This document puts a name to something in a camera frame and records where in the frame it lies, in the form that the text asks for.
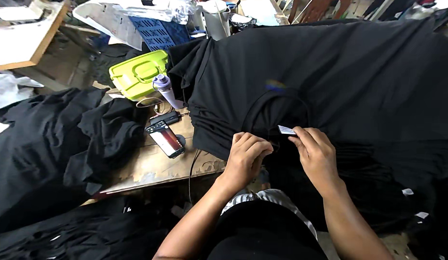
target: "phone screen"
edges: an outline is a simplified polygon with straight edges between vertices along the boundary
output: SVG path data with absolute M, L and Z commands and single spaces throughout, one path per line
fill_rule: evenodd
M 178 151 L 183 150 L 183 146 L 164 121 L 148 127 L 146 131 L 169 158 L 181 154 Z

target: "purple bottle cap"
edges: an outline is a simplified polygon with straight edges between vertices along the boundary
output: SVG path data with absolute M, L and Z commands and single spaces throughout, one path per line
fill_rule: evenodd
M 159 74 L 153 79 L 153 85 L 155 88 L 163 91 L 169 90 L 171 88 L 171 83 L 168 76 L 165 76 L 163 74 Z

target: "water bottle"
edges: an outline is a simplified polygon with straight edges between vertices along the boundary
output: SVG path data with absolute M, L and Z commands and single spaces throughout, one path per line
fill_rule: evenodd
M 168 76 L 163 74 L 156 76 L 153 79 L 153 88 L 157 89 L 173 108 L 181 109 L 184 107 L 184 102 L 175 99 L 173 90 L 171 89 L 171 81 Z

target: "forearm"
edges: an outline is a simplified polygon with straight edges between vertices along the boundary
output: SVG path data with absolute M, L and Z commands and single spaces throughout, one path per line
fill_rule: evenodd
M 154 259 L 191 259 L 196 257 L 206 238 L 214 230 L 222 209 L 235 195 L 219 178 L 196 205 L 164 239 Z
M 325 219 L 331 240 L 344 260 L 392 260 L 393 257 L 377 234 L 354 206 L 344 182 L 338 192 L 323 200 Z

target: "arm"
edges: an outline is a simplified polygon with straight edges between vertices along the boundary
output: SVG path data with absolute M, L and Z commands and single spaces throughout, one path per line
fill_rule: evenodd
M 185 260 L 197 257 L 224 206 L 257 176 L 262 159 L 272 151 L 272 145 L 262 138 L 250 133 L 235 134 L 226 169 L 169 232 L 153 259 Z
M 295 127 L 302 167 L 323 198 L 325 220 L 338 255 L 345 260 L 392 260 L 393 257 L 354 206 L 338 176 L 336 151 L 325 133 Z

